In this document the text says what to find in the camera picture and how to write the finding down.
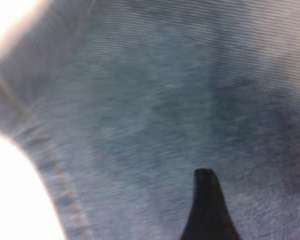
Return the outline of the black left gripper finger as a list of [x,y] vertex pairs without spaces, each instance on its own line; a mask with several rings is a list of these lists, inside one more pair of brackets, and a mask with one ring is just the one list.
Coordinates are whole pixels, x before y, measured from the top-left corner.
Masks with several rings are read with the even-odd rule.
[[182,240],[240,240],[219,179],[212,169],[194,171],[193,198]]

